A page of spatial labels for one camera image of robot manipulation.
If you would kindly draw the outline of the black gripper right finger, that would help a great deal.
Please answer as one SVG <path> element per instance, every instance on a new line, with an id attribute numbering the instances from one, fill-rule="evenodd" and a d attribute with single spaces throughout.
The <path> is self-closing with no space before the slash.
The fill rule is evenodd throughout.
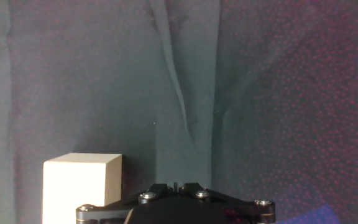
<path id="1" fill-rule="evenodd" d="M 217 209 L 213 215 L 222 212 L 231 223 L 275 223 L 275 203 L 268 199 L 243 201 L 202 187 L 198 183 L 184 184 L 178 188 L 178 195 L 195 199 L 202 208 L 212 205 Z"/>

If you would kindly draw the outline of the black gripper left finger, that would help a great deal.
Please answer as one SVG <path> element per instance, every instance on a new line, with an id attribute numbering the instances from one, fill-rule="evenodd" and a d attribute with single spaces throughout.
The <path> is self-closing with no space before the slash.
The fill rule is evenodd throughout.
<path id="1" fill-rule="evenodd" d="M 173 196 L 178 192 L 178 184 L 152 184 L 141 191 L 120 201 L 97 207 L 84 204 L 76 209 L 76 224 L 124 223 L 133 208 L 157 199 Z"/>

